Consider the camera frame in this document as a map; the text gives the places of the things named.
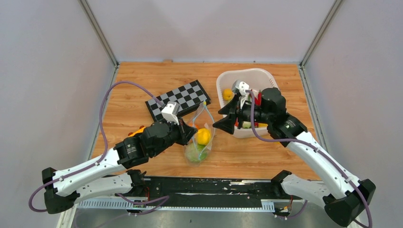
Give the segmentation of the white plastic basket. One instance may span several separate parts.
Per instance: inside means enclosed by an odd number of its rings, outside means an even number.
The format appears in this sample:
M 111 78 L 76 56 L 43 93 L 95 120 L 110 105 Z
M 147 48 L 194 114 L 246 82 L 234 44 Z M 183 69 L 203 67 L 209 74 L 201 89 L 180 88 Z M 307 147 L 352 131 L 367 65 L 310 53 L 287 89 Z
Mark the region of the white plastic basket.
M 221 73 L 216 80 L 216 88 L 218 94 L 218 100 L 220 107 L 223 108 L 226 105 L 226 101 L 223 99 L 224 89 L 231 89 L 233 83 L 236 80 L 244 81 L 253 90 L 253 93 L 257 95 L 258 91 L 263 91 L 265 88 L 278 88 L 278 85 L 273 75 L 261 68 L 250 68 L 243 70 L 231 70 Z M 256 131 L 260 136 L 268 134 L 267 127 L 256 127 Z M 242 139 L 255 137 L 252 129 L 238 129 L 235 127 L 233 137 Z

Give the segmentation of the yellow toy lemon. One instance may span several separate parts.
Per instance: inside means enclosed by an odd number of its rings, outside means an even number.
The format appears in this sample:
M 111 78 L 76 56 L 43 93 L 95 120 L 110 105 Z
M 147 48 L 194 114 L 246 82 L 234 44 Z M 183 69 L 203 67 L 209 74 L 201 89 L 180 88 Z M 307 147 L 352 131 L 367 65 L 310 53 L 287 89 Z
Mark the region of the yellow toy lemon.
M 222 98 L 224 101 L 229 102 L 234 97 L 234 93 L 231 89 L 224 89 L 222 92 Z

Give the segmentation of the yellow toy pear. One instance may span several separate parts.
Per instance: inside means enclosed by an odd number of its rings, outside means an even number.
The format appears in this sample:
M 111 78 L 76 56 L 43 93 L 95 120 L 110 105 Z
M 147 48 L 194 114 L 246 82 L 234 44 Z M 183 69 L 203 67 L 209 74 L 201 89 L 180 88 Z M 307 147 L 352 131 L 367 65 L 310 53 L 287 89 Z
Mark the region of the yellow toy pear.
M 207 146 L 211 140 L 211 132 L 207 128 L 201 128 L 196 135 L 196 141 L 200 145 Z

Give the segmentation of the clear zip top bag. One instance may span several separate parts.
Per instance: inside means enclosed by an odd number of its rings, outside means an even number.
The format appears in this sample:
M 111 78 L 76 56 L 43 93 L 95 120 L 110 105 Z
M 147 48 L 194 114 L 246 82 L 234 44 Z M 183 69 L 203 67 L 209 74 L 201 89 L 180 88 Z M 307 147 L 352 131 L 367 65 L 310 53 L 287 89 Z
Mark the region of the clear zip top bag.
M 184 147 L 184 155 L 188 163 L 199 165 L 212 151 L 215 136 L 214 118 L 207 107 L 207 101 L 200 103 L 187 124 L 197 129 L 197 133 Z

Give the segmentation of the green toy cabbage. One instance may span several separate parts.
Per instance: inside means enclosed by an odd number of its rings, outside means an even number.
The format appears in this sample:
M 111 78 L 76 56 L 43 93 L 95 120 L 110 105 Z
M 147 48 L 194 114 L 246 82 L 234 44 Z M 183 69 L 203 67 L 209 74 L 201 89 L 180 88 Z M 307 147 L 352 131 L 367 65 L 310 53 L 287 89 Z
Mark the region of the green toy cabbage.
M 210 150 L 201 144 L 191 143 L 185 146 L 185 158 L 192 163 L 202 162 L 209 154 Z

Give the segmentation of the red toy chili pepper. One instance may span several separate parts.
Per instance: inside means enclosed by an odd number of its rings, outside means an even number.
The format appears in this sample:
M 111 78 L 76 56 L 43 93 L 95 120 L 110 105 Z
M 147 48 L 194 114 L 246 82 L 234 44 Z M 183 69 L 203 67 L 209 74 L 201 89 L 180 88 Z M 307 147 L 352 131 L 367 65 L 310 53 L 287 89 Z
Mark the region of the red toy chili pepper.
M 255 105 L 260 106 L 261 105 L 261 100 L 262 100 L 262 94 L 261 91 L 254 91 L 254 95 L 255 95 Z

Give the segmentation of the white toy radish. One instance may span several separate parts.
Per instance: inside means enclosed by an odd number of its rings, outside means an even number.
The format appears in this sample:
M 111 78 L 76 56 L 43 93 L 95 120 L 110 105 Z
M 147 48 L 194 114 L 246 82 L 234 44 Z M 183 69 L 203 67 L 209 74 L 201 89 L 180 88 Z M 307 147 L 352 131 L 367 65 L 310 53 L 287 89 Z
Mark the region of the white toy radish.
M 243 128 L 243 129 L 250 129 L 251 126 L 252 126 L 251 122 L 244 121 L 244 122 L 242 123 L 242 128 Z

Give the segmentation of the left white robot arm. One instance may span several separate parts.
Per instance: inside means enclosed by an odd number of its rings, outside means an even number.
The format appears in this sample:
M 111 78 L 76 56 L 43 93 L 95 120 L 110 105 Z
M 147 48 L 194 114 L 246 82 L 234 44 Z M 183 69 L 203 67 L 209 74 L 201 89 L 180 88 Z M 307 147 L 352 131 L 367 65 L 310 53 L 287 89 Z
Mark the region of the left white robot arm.
M 139 179 L 139 171 L 129 169 L 147 163 L 175 143 L 187 145 L 197 131 L 183 120 L 179 120 L 179 124 L 162 120 L 117 143 L 105 156 L 100 155 L 64 170 L 51 167 L 43 169 L 45 211 L 58 214 L 101 194 L 130 192 L 134 196 L 141 196 L 146 184 Z M 109 176 L 120 171 L 127 173 L 115 179 Z

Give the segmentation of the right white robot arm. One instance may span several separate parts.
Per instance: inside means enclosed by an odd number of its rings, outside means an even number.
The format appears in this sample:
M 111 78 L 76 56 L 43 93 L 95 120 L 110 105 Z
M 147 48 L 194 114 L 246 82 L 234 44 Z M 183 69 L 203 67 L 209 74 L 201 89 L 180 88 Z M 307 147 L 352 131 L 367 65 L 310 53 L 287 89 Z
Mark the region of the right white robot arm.
M 233 134 L 243 122 L 267 124 L 271 142 L 279 142 L 294 152 L 320 177 L 323 184 L 303 180 L 289 171 L 280 172 L 271 185 L 277 198 L 297 196 L 322 207 L 338 225 L 349 226 L 365 212 L 373 226 L 369 204 L 376 186 L 370 179 L 353 175 L 315 140 L 306 126 L 287 112 L 286 99 L 277 88 L 262 91 L 261 103 L 255 104 L 251 89 L 235 88 L 234 97 L 219 110 L 223 118 L 213 124 L 217 129 Z

